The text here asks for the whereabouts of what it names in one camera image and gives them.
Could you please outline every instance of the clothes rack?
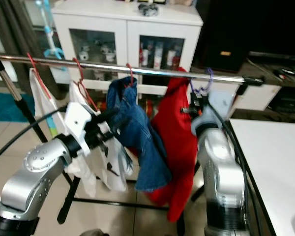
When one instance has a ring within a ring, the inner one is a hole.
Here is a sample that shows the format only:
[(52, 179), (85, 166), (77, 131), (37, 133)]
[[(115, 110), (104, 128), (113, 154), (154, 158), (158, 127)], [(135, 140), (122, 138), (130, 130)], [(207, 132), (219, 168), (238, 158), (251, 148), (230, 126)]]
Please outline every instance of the clothes rack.
[[(66, 66), (66, 67), (77, 67), (76, 62), (72, 60), (64, 60), (64, 59), (43, 59), (43, 58), (33, 58), (34, 62), (40, 65), (46, 66)], [(9, 92), (13, 96), (15, 100), (15, 104), (21, 110), (23, 115), (27, 118), (29, 123), (35, 122), (35, 118), (31, 114), (27, 103), (21, 97), (20, 93), (17, 91), (13, 82), (11, 81), (9, 75), (7, 74), (3, 64), (1, 61), (10, 61), (10, 62), (19, 62), (19, 63), (31, 63), (30, 59), (25, 56), (14, 56), (14, 55), (6, 55), (0, 54), (0, 76), (8, 88)], [(102, 70), (102, 71), (111, 71), (111, 72), (122, 72), (122, 73), (130, 73), (130, 68), (127, 66), (120, 65), (111, 65), (104, 63), (91, 63), (91, 62), (81, 62), (81, 67), (84, 69), (93, 69), (93, 70)], [(206, 74), (196, 74), (189, 72), (181, 72), (181, 71), (171, 71), (171, 70), (155, 70), (149, 68), (137, 68), (132, 67), (132, 72), (138, 75), (154, 75), (154, 76), (169, 76), (169, 77), (182, 77), (189, 78), (192, 80), (198, 81), (206, 81), (210, 80), (210, 75)], [(236, 96), (234, 101), (238, 100), (239, 96), (243, 96), (248, 86), (261, 86), (265, 80), (264, 78), (251, 78), (251, 77), (242, 77), (242, 76), (214, 76), (215, 82), (220, 83), (229, 83), (229, 84), (238, 84), (240, 85), (236, 91)], [(41, 142), (46, 142), (47, 138), (45, 137), (43, 131), (40, 129), (38, 125), (34, 126), (34, 131), (40, 138)], [(195, 173), (199, 169), (200, 164), (196, 163), (195, 165)], [(157, 206), (149, 206), (149, 205), (139, 205), (139, 204), (130, 204), (130, 203), (122, 203), (122, 202), (110, 202), (104, 200), (96, 200), (96, 199), (84, 199), (84, 198), (76, 198), (75, 193), (77, 187), (79, 185), (80, 179), (74, 177), (73, 180), (69, 177), (69, 175), (65, 172), (62, 173), (67, 182), (70, 185), (69, 192), (64, 200), (64, 204), (58, 214), (57, 221), (60, 224), (63, 224), (67, 218), (69, 213), (71, 204), (73, 201), (76, 202), (85, 202), (85, 203), (98, 203), (98, 204), (108, 204), (115, 206), (125, 206), (125, 207), (140, 207), (140, 208), (149, 208), (149, 209), (160, 209), (160, 210), (168, 210), (167, 207), (157, 207)], [(128, 183), (135, 183), (135, 180), (128, 180)], [(200, 195), (203, 193), (203, 186), (199, 188), (196, 193), (191, 197), (191, 200), (194, 202)], [(185, 225), (183, 213), (181, 214), (178, 222), (177, 222), (177, 233), (178, 236), (183, 236), (185, 233)]]

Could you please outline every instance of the white table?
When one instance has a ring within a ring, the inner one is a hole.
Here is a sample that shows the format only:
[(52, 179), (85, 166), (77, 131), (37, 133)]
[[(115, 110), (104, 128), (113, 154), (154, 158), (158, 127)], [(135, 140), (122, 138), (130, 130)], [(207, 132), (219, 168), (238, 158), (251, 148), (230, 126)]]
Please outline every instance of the white table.
[(265, 216), (277, 236), (295, 236), (295, 124), (242, 119), (232, 119), (231, 124)]

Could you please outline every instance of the denim jacket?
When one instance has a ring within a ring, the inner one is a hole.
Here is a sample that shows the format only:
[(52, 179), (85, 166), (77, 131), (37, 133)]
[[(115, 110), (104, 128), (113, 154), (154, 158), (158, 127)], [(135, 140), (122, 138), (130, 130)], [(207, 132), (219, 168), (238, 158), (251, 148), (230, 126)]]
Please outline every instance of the denim jacket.
[(114, 122), (129, 118), (129, 123), (116, 138), (128, 148), (138, 152), (140, 172), (136, 189), (151, 192), (167, 185), (172, 174), (165, 164), (166, 151), (163, 142), (152, 128), (143, 109), (136, 104), (137, 80), (129, 85), (131, 77), (113, 81), (107, 92), (107, 109), (119, 108)]

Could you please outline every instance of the tiled floor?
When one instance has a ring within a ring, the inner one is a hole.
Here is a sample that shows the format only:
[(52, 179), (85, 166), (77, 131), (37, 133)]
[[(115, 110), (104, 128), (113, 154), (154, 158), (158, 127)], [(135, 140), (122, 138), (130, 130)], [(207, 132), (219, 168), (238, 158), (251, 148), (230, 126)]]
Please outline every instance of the tiled floor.
[[(0, 148), (15, 134), (26, 127), (26, 123), (0, 122)], [(44, 133), (50, 138), (46, 123), (41, 124)], [(24, 134), (0, 157), (0, 194), (9, 177), (20, 167), (28, 150), (39, 144), (40, 140), (33, 131)], [(139, 167), (135, 166), (135, 178)], [(203, 181), (199, 171), (194, 181), (195, 189)], [(151, 205), (143, 193), (134, 189), (134, 184), (128, 185), (126, 193), (109, 191), (100, 181), (97, 182), (96, 198), (127, 203)], [(132, 207), (110, 206), (73, 202), (67, 220), (59, 225), (57, 216), (67, 195), (69, 186), (63, 176), (59, 176), (48, 194), (40, 211), (40, 221), (36, 229), (36, 236), (78, 236), (82, 232), (100, 228), (110, 236), (175, 236), (176, 225), (167, 221), (163, 210), (134, 209)], [(87, 197), (80, 184), (77, 196)], [(204, 235), (206, 223), (206, 201), (204, 197), (195, 203), (188, 203), (185, 212), (186, 236)]]

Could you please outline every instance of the curtain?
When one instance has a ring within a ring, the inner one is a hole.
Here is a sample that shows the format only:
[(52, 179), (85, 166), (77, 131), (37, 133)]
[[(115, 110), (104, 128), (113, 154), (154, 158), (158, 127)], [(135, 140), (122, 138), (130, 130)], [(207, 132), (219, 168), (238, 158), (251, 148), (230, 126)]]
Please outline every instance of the curtain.
[[(38, 47), (36, 34), (19, 0), (0, 0), (0, 40), (7, 54), (26, 56), (29, 52), (32, 57), (44, 57)], [(15, 62), (12, 65), (20, 88), (27, 94), (32, 94), (29, 80), (30, 66)], [(65, 94), (59, 90), (50, 68), (38, 65), (37, 69), (44, 84), (54, 97), (63, 99)]]

